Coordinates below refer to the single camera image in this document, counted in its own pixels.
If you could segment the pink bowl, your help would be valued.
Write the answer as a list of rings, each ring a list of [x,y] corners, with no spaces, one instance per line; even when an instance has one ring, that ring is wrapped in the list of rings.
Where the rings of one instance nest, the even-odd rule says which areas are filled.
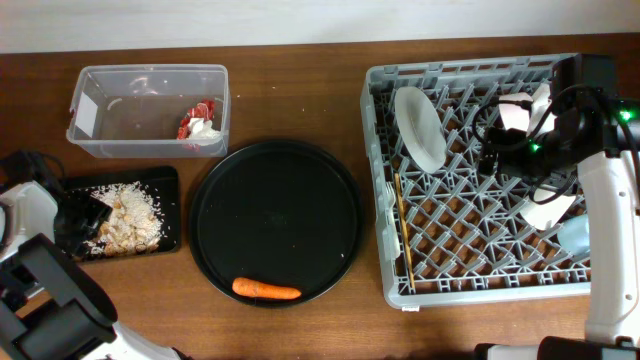
[[[516,93],[499,97],[502,103],[498,105],[501,121],[506,130],[516,129],[529,132],[530,113],[518,105],[505,104],[505,101],[532,101],[527,93]]]

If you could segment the cream paper cup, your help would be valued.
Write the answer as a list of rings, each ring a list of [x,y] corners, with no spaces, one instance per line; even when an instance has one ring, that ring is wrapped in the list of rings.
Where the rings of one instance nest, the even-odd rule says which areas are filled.
[[[575,202],[576,196],[561,195],[559,198],[539,205],[526,197],[525,205],[520,210],[521,217],[537,230],[549,230],[555,226],[561,217]]]

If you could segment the grey plate with food scraps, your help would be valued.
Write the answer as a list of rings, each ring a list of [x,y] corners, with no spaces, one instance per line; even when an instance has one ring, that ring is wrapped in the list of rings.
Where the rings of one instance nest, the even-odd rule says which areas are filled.
[[[427,97],[416,87],[401,87],[394,100],[397,126],[411,158],[426,173],[444,166],[446,140],[439,115]]]

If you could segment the light blue plastic cup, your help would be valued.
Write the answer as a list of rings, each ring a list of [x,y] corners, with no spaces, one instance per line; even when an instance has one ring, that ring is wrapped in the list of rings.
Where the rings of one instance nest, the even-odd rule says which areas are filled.
[[[557,232],[559,244],[573,255],[590,251],[589,220],[586,214],[573,217],[561,224]]]

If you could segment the wooden chopstick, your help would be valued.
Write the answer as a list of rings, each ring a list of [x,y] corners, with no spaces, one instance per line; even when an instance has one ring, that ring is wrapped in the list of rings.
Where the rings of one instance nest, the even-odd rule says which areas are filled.
[[[395,193],[397,197],[397,207],[398,214],[400,218],[400,227],[401,227],[401,235],[404,246],[404,254],[405,254],[405,264],[407,267],[407,274],[409,277],[410,289],[411,291],[415,291],[415,279],[413,273],[413,265],[412,265],[412,256],[411,256],[411,247],[408,239],[408,229],[405,219],[405,207],[403,202],[403,196],[401,191],[401,181],[398,173],[394,173],[394,185],[395,185]]]

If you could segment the white plastic fork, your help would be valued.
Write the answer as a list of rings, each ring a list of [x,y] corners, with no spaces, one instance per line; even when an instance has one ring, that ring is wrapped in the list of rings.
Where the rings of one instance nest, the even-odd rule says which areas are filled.
[[[390,230],[391,249],[392,249],[391,258],[395,260],[401,255],[401,252],[400,252],[399,238],[398,238],[398,233],[395,225],[395,217],[394,217],[394,206],[396,204],[396,195],[395,195],[394,185],[390,181],[386,183],[386,193],[388,197],[387,218],[389,221],[389,225],[391,227],[391,230]]]

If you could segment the red and white wrapper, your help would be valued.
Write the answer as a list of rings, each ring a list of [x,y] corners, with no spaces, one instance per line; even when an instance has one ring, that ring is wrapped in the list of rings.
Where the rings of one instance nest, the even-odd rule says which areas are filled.
[[[216,98],[203,99],[186,112],[179,123],[176,139],[194,140],[194,143],[185,143],[183,148],[198,151],[200,141],[221,139],[221,131],[213,128],[215,109]]]

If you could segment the orange carrot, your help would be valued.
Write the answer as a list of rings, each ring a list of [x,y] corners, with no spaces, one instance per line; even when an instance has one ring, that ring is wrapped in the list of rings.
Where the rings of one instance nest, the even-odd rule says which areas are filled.
[[[301,292],[295,288],[266,284],[244,277],[236,278],[232,282],[232,290],[249,298],[293,300],[301,296]]]

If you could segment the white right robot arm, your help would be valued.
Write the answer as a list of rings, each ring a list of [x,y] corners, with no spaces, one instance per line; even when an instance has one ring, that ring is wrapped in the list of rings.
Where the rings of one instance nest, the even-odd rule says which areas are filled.
[[[591,292],[585,337],[533,346],[479,344],[477,359],[636,359],[639,356],[639,103],[620,98],[615,64],[577,54],[552,68],[551,102],[530,130],[488,127],[478,170],[538,188],[564,175],[580,184],[590,226]]]

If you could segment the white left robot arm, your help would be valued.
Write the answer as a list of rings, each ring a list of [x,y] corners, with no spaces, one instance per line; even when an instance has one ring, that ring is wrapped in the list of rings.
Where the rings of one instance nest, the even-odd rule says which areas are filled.
[[[111,214],[66,193],[46,155],[1,160],[1,347],[13,359],[181,359],[121,324],[106,292],[74,261]]]

